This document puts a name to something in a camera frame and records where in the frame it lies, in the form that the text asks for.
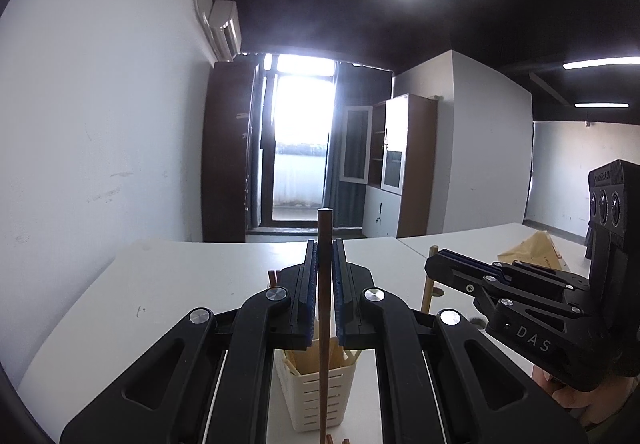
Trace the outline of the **person's right hand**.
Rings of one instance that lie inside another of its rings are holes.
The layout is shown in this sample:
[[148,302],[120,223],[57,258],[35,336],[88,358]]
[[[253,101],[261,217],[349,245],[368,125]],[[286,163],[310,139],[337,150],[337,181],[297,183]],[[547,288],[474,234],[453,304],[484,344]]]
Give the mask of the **person's right hand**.
[[582,409],[579,421],[584,427],[600,424],[612,417],[625,405],[639,384],[636,377],[610,374],[596,389],[582,392],[570,386],[560,386],[548,372],[537,366],[533,368],[532,378],[563,408]]

